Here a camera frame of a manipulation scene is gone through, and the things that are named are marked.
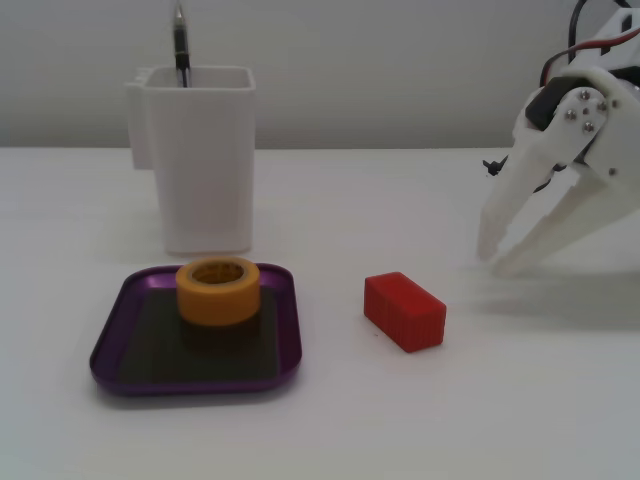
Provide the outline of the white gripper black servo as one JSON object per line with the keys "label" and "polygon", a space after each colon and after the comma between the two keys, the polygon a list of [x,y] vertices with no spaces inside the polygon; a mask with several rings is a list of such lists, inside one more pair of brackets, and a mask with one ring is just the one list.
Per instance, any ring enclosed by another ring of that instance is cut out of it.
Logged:
{"label": "white gripper black servo", "polygon": [[591,67],[552,79],[530,97],[514,145],[482,207],[476,253],[489,260],[556,165],[579,179],[494,272],[513,276],[639,210],[639,68]]}

